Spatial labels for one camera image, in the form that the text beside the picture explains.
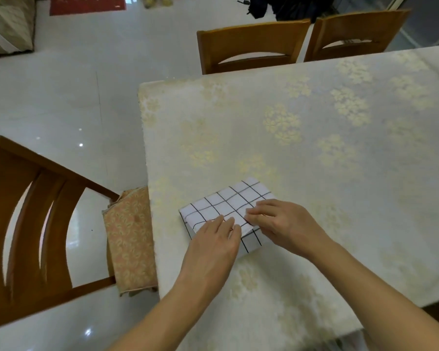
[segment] grid paper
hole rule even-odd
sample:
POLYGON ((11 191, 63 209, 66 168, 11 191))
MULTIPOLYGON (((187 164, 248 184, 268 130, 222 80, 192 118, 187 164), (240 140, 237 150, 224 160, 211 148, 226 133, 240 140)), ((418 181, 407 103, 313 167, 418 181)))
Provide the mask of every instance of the grid paper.
POLYGON ((255 207, 256 202, 275 196, 262 183, 253 177, 240 181, 233 186, 191 203, 179 210, 185 228, 192 239, 207 220, 215 219, 220 214, 227 220, 234 217, 242 232, 242 244, 238 257, 251 252, 270 240, 263 235, 258 226, 246 222, 244 216, 247 208, 255 207))

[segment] wooden chair back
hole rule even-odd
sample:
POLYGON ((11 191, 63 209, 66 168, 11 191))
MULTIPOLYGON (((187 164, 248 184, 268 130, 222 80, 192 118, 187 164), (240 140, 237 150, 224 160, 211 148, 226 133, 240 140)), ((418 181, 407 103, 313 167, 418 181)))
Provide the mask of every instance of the wooden chair back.
POLYGON ((109 263, 111 277, 76 288, 71 284, 66 235, 73 210, 86 187, 111 200, 119 197, 0 136, 0 326, 115 283, 109 263), (28 187, 14 228, 4 281, 5 235, 15 207, 28 187), (48 212, 39 262, 41 232, 48 212))
POLYGON ((410 10, 356 12, 318 18, 305 62, 383 52, 410 10))
POLYGON ((268 22, 198 31, 202 73, 262 68, 296 63, 310 20, 268 22), (267 52, 282 55, 222 63, 237 55, 267 52))

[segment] dining table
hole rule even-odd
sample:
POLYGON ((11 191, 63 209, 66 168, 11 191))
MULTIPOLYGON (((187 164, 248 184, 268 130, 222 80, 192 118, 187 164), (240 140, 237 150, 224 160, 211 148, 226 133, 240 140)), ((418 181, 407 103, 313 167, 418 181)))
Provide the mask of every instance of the dining table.
MULTIPOLYGON (((190 242, 179 209, 255 177, 415 304, 439 301, 439 47, 143 83, 138 97, 161 298, 190 242)), ((314 265, 268 243, 235 261, 179 349, 302 350, 361 328, 314 265)))

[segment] left hand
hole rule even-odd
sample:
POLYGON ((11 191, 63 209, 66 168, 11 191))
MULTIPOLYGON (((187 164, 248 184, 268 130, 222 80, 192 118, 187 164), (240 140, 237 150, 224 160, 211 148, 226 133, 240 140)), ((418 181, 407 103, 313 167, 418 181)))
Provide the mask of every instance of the left hand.
POLYGON ((176 283, 198 291, 207 304, 226 283, 239 250, 241 229, 233 224, 234 218, 224 221, 222 215, 207 221, 193 237, 182 262, 176 283))

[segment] forearm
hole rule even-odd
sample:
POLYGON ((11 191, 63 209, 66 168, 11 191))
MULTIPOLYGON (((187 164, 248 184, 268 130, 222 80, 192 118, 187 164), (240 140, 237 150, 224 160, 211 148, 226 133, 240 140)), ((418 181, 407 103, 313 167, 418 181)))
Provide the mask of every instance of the forearm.
POLYGON ((337 243, 312 262, 350 305, 384 351, 439 350, 439 323, 337 243))
POLYGON ((208 303, 187 284, 176 283, 171 291, 111 351, 175 350, 205 311, 208 303))

